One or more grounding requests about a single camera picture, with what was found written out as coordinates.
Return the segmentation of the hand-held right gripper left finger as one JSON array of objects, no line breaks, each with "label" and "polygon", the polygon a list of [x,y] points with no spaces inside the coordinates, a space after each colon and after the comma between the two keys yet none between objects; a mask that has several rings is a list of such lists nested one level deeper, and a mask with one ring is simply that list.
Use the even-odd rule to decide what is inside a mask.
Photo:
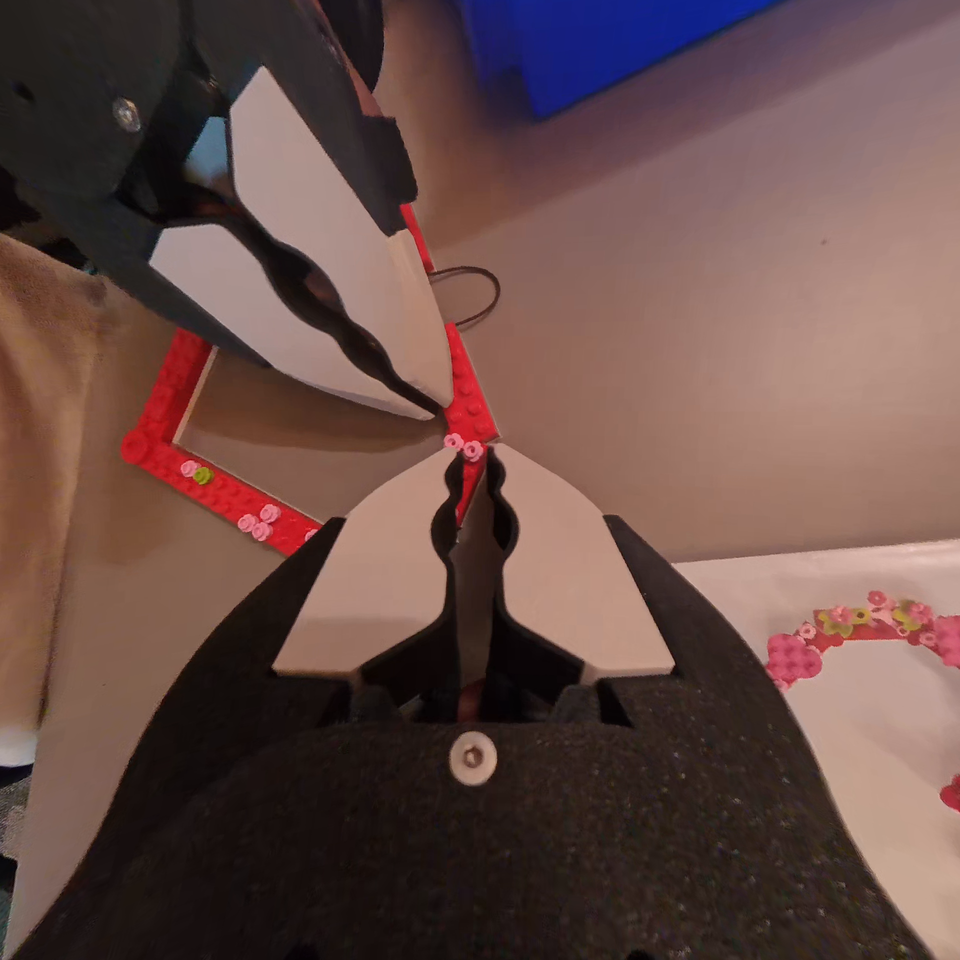
[{"label": "hand-held right gripper left finger", "polygon": [[354,687],[430,687],[458,670],[451,552],[462,458],[443,448],[354,507],[272,664]]}]

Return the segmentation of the red brick heart frame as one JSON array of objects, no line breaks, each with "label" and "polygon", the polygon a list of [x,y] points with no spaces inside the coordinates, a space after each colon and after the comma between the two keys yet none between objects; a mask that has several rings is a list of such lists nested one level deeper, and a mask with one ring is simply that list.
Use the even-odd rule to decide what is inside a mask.
[{"label": "red brick heart frame", "polygon": [[[500,433],[462,338],[465,327],[486,319],[498,306],[501,287],[477,267],[436,270],[410,205],[402,207],[407,228],[431,282],[457,274],[485,277],[493,298],[478,314],[445,325],[452,361],[453,401],[444,412],[444,445],[465,461],[456,519],[462,523],[486,464],[487,449]],[[251,486],[221,466],[188,452],[181,438],[206,384],[218,350],[186,331],[175,333],[136,426],[121,444],[123,460],[238,529],[245,537],[288,557],[316,535],[323,522]]]}]

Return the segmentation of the person's beige top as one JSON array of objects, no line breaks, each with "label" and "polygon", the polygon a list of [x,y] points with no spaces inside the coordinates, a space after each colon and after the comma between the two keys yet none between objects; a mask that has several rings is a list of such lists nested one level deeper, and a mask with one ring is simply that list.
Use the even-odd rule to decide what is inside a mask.
[{"label": "person's beige top", "polygon": [[1,764],[31,766],[65,648],[95,402],[137,330],[173,324],[100,275],[1,247]]}]

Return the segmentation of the white instruction booklet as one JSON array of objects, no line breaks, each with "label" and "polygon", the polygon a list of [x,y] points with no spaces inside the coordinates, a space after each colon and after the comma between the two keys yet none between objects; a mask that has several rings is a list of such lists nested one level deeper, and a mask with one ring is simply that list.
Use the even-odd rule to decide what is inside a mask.
[{"label": "white instruction booklet", "polygon": [[[766,659],[766,642],[815,610],[872,591],[959,612],[958,540],[676,564]],[[905,641],[850,641],[784,700],[847,830],[936,958],[959,955],[959,818],[941,800],[958,774],[958,669]]]}]

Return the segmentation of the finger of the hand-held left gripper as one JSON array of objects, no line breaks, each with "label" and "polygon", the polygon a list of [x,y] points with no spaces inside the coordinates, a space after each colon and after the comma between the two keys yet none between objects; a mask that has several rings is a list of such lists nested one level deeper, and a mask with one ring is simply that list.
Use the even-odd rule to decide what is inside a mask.
[{"label": "finger of the hand-held left gripper", "polygon": [[357,266],[340,275],[347,306],[371,307],[365,323],[330,311],[299,277],[298,254],[258,259],[213,223],[165,229],[150,267],[221,322],[270,367],[334,397],[425,421],[443,409],[443,322],[412,234],[387,239],[376,281]]},{"label": "finger of the hand-held left gripper", "polygon": [[265,67],[230,109],[230,147],[254,219],[326,273],[405,384],[449,407],[450,343],[412,233],[381,230]]}]

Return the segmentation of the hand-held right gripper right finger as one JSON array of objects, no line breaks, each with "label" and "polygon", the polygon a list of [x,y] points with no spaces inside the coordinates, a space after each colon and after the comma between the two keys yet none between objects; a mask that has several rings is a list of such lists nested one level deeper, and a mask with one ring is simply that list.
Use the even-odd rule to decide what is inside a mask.
[{"label": "hand-held right gripper right finger", "polygon": [[503,565],[488,667],[523,689],[667,675],[675,660],[602,511],[505,443],[487,490]]}]

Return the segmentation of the blue plastic bin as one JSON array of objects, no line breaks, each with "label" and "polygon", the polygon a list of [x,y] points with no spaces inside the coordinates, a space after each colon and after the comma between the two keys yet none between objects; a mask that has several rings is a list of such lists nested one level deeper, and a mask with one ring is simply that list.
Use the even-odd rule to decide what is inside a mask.
[{"label": "blue plastic bin", "polygon": [[457,1],[474,74],[537,120],[559,114],[779,1]]}]

